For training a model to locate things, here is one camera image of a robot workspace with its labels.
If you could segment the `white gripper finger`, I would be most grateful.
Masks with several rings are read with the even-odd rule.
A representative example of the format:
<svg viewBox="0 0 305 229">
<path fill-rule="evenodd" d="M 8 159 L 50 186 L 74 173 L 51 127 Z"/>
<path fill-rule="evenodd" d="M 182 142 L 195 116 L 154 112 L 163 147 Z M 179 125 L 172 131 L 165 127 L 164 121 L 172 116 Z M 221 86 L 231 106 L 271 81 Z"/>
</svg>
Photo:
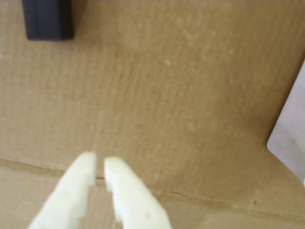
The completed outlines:
<svg viewBox="0 0 305 229">
<path fill-rule="evenodd" d="M 96 184 L 95 152 L 80 154 L 69 166 L 38 214 L 30 229 L 78 229 L 87 211 L 91 188 Z"/>
<path fill-rule="evenodd" d="M 171 227 L 164 207 L 123 159 L 105 158 L 104 178 L 112 194 L 115 218 L 124 229 Z"/>
</svg>

